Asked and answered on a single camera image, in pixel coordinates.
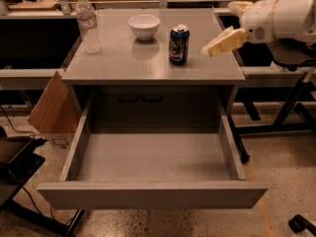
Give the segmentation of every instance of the can top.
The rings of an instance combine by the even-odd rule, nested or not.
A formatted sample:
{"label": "can top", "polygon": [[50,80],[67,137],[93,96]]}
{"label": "can top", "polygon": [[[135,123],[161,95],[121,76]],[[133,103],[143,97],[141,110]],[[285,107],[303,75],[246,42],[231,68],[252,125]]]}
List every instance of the can top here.
{"label": "can top", "polygon": [[189,28],[186,25],[178,25],[177,27],[174,27],[172,30],[177,33],[185,33],[189,30]]}

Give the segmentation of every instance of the gray tabletop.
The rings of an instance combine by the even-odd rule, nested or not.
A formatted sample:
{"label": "gray tabletop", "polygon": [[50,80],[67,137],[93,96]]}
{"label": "gray tabletop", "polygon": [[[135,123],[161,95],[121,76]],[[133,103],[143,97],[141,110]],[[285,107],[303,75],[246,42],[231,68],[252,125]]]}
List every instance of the gray tabletop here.
{"label": "gray tabletop", "polygon": [[[140,41],[128,19],[138,14],[159,17],[158,33]],[[81,45],[62,80],[69,85],[240,85],[244,75],[232,52],[203,57],[201,48],[221,32],[211,9],[106,9],[98,11],[102,49],[95,54]],[[190,29],[186,64],[169,62],[173,27]]]}

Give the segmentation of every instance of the drawer handle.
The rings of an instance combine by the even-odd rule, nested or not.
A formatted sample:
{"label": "drawer handle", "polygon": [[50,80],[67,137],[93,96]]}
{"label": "drawer handle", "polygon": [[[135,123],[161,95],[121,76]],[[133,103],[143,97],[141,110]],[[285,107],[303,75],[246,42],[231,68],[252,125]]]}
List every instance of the drawer handle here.
{"label": "drawer handle", "polygon": [[162,102],[164,99],[164,94],[141,94],[141,101],[143,102]]}
{"label": "drawer handle", "polygon": [[120,93],[118,94],[118,101],[120,103],[136,103],[140,99],[139,93],[138,94],[124,94],[121,95]]}

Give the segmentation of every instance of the bottle label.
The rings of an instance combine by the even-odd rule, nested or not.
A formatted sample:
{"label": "bottle label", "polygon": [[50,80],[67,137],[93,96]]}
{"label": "bottle label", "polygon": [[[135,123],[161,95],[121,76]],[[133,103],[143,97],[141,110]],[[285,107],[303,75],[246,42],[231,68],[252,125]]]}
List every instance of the bottle label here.
{"label": "bottle label", "polygon": [[97,27],[97,17],[93,16],[88,19],[78,19],[79,27],[81,29],[89,30]]}

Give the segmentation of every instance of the cardboard box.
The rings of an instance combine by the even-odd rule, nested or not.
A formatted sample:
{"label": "cardboard box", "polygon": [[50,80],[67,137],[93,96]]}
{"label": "cardboard box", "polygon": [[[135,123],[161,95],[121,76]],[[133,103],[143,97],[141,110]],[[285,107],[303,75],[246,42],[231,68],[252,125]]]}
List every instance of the cardboard box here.
{"label": "cardboard box", "polygon": [[55,72],[28,117],[29,124],[53,146],[69,149],[79,118],[67,86]]}

